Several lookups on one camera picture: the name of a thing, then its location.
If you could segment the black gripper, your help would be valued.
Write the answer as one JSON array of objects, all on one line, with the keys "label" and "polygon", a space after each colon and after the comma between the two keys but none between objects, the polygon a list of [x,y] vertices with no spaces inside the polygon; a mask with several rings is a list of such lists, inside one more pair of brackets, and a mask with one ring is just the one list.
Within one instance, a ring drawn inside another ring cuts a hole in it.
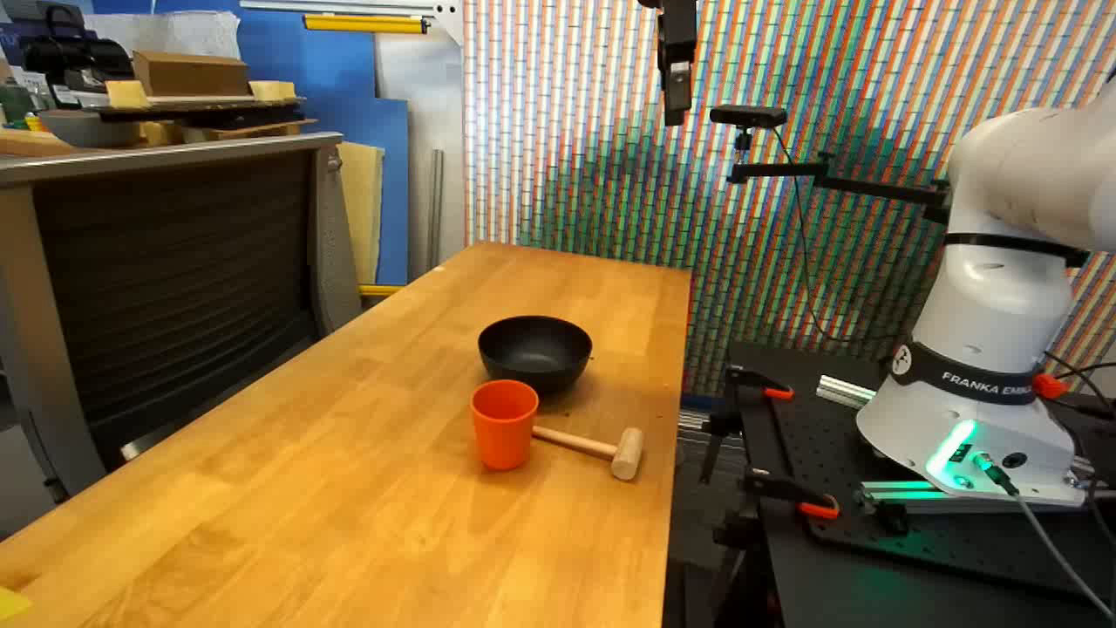
[{"label": "black gripper", "polygon": [[698,0],[638,0],[656,14],[656,66],[662,94],[662,123],[680,124],[690,108],[698,55]]}]

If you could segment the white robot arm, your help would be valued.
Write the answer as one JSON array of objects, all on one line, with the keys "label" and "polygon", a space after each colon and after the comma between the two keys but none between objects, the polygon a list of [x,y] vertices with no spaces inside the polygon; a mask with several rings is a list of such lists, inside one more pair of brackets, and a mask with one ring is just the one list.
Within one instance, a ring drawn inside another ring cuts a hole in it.
[{"label": "white robot arm", "polygon": [[1035,372],[1076,297],[1071,268],[1116,247],[1116,82],[958,136],[940,276],[858,407],[858,436],[955,500],[1081,504],[1076,436]]}]

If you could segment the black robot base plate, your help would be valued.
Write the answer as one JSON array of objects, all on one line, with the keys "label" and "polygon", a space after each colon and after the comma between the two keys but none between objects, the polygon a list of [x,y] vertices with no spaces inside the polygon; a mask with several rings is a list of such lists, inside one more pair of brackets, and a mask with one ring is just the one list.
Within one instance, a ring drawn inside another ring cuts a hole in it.
[{"label": "black robot base plate", "polygon": [[852,407],[813,395],[824,372],[871,378],[858,361],[733,346],[724,366],[799,395],[778,406],[724,381],[742,414],[748,462],[840,503],[833,523],[815,523],[791,503],[748,492],[757,504],[740,573],[749,617],[778,628],[1113,628],[1017,504],[871,503],[860,492],[884,459],[853,432]]}]

